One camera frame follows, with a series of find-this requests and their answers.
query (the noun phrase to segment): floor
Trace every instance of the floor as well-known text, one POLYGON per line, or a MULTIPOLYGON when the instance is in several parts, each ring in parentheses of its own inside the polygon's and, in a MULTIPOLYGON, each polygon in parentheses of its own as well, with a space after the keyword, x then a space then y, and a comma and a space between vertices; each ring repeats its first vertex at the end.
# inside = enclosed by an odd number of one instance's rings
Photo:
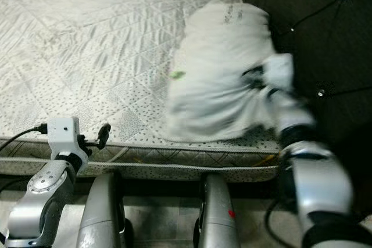
MULTIPOLYGON (((23 192, 0 194, 0 231, 5 232, 9 212, 23 192)), ((86 196, 76 196, 63 210, 53 248, 74 247, 86 196)), ((241 247, 278 247, 266 233, 263 215, 270 200, 234 199, 241 247)), ((192 248, 192 234, 199 214, 199 200, 180 197, 125 197, 126 217, 131 220, 136 248, 192 248)), ((282 210, 272 215, 273 229, 296 247, 300 231, 296 218, 282 210)), ((372 228, 372 220, 366 225, 372 228)))

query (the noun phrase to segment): quilted mattress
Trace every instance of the quilted mattress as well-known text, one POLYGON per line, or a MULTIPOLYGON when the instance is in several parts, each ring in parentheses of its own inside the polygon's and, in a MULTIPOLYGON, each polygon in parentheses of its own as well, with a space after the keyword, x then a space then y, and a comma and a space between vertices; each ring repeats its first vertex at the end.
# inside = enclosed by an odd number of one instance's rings
MULTIPOLYGON (((56 116, 78 116, 94 139, 112 125, 81 175, 229 181, 275 174, 278 146, 259 129, 213 143, 174 143, 152 124, 167 96, 169 63, 185 19, 210 0, 0 0, 0 137, 56 116)), ((222 0, 238 2, 240 0, 222 0)), ((50 157, 47 139, 27 134, 0 154, 1 174, 33 174, 50 157)))

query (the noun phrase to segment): pillowcase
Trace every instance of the pillowcase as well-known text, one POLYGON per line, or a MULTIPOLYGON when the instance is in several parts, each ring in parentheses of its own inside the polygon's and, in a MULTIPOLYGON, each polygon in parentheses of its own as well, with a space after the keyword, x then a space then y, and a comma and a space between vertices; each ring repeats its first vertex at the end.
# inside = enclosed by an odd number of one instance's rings
POLYGON ((187 20, 157 136, 209 142, 241 137, 257 125, 274 125, 267 84, 271 79, 290 87, 291 56, 276 55, 268 21, 268 14, 253 5, 220 1, 210 2, 187 20), (286 73, 275 74, 277 62, 287 65, 286 73))

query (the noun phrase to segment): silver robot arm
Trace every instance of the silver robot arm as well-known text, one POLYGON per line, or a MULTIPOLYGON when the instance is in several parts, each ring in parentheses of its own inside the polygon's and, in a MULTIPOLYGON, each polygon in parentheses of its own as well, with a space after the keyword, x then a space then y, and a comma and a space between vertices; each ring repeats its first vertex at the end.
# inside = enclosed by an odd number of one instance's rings
POLYGON ((94 180, 85 205, 76 248, 125 248, 131 233, 125 219, 119 174, 102 174, 94 180))
POLYGON ((372 247, 372 235, 351 217, 351 181, 315 133, 312 114, 283 91, 269 95, 276 134, 283 147, 280 203, 297 213, 302 247, 372 247))
POLYGON ((71 201, 76 174, 88 164, 87 146, 98 146, 86 143, 79 134, 77 118, 48 122, 48 143, 52 160, 30 179, 26 194, 11 211, 5 247, 52 246, 63 207, 71 201))

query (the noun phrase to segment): black cable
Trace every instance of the black cable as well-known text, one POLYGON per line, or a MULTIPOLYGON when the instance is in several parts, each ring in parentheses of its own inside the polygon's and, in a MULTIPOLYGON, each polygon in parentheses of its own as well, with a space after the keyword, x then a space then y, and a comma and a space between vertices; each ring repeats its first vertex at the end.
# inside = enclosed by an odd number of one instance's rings
POLYGON ((13 137, 11 137, 10 139, 8 139, 5 143, 3 143, 3 145, 0 146, 0 152, 5 148, 7 147, 8 144, 10 144, 11 142, 13 142, 15 139, 19 138, 20 136, 23 136, 24 134, 27 134, 29 132, 40 132, 42 134, 47 134, 48 133, 48 126, 46 123, 42 123, 40 124, 39 126, 36 126, 34 128, 31 128, 31 129, 28 129, 28 130, 25 130, 13 137))
POLYGON ((13 137, 11 137, 10 139, 8 139, 4 144, 2 144, 0 146, 0 152, 8 145, 10 144, 11 142, 13 142, 15 139, 19 138, 20 136, 23 136, 24 134, 27 134, 29 132, 36 132, 37 131, 37 128, 31 128, 31 129, 28 129, 28 130, 25 130, 13 137))
MULTIPOLYGON (((18 182, 22 182, 22 181, 28 181, 30 178, 21 178, 21 179, 16 179, 16 180, 12 180, 12 181, 9 181, 8 183, 6 183, 3 187, 0 188, 0 194, 2 191, 4 191, 6 188, 8 188, 9 186, 12 186, 13 184, 15 183, 18 183, 18 182)), ((5 244, 5 235, 2 234, 2 232, 0 232, 0 242, 4 245, 5 244)))
POLYGON ((275 206, 277 206, 277 205, 278 205, 278 200, 274 200, 272 202, 272 204, 266 210, 265 217, 264 217, 265 229, 269 233, 269 235, 277 243, 279 243, 281 246, 286 247, 286 248, 295 248, 294 246, 292 246, 291 244, 287 243, 286 241, 282 240, 279 236, 277 236, 276 233, 274 233, 273 229, 270 226, 270 216, 271 216, 271 213, 273 212, 275 206))

